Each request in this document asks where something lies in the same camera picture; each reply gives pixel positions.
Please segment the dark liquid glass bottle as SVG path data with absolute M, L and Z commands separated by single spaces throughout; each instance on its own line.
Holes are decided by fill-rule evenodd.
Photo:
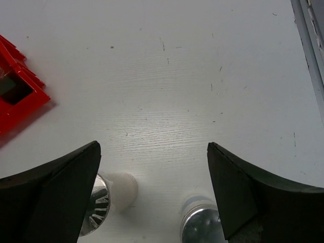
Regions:
M 1 68 L 1 106 L 16 105 L 33 89 L 14 71 Z

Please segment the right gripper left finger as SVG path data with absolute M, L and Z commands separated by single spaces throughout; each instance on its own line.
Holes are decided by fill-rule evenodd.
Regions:
M 99 170 L 92 141 L 1 179 L 1 242 L 77 242 Z

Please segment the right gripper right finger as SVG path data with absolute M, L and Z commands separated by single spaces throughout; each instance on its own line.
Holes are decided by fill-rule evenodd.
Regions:
M 295 182 L 208 144 L 208 166 L 229 242 L 323 242 L 323 189 Z

